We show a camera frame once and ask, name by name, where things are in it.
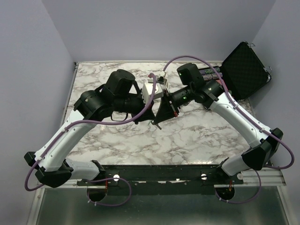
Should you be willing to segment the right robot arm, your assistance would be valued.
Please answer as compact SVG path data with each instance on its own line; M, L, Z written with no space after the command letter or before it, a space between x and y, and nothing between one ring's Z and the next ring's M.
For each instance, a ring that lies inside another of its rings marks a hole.
M153 125L177 117L179 109L190 101L220 115L246 140L250 148L221 162L216 171L218 182L225 184L241 171L261 170L279 147L283 132L260 123L238 103L231 103L223 87L216 81L204 81L196 64L187 63L177 69L184 87L174 93L164 91Z

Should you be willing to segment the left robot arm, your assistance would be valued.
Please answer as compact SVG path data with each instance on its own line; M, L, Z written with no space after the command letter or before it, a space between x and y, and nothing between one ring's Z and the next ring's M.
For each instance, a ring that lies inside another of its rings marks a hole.
M25 154L24 159L30 166L25 189L34 190L28 186L32 172L39 182L38 188L57 188L68 180L78 179L101 184L106 175L98 161L74 161L68 154L96 125L116 126L154 119L152 102L157 82L153 73L149 77L152 82L144 83L140 89L133 74L118 69L110 74L106 83L82 93L55 135L40 150Z

